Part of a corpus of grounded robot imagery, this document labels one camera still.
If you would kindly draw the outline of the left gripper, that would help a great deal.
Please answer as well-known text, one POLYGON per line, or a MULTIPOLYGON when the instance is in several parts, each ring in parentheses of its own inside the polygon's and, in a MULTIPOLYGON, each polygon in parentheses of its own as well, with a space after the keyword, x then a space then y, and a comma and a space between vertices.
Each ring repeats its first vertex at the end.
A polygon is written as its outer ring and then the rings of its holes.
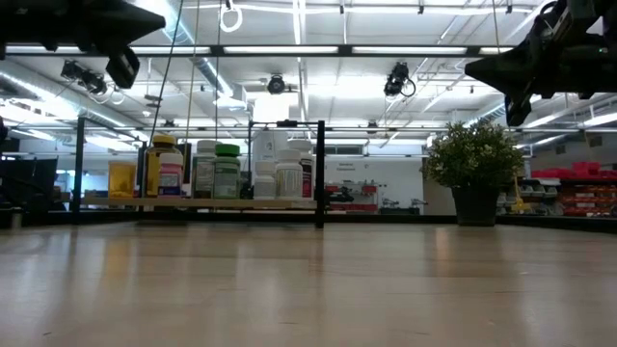
POLYGON ((129 44, 165 26, 164 16, 125 1, 3 1, 1 58, 10 44, 36 43, 55 52, 72 43, 81 52, 106 55, 108 74, 128 89, 140 66, 129 44))

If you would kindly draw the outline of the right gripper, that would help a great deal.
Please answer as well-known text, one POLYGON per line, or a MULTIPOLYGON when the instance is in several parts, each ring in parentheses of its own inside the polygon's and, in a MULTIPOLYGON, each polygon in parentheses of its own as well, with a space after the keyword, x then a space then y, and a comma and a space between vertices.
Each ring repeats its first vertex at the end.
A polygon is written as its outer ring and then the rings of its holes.
POLYGON ((545 5, 517 46, 480 47, 465 74, 505 94, 506 122, 523 124, 535 94, 614 92, 616 0, 557 0, 545 5))

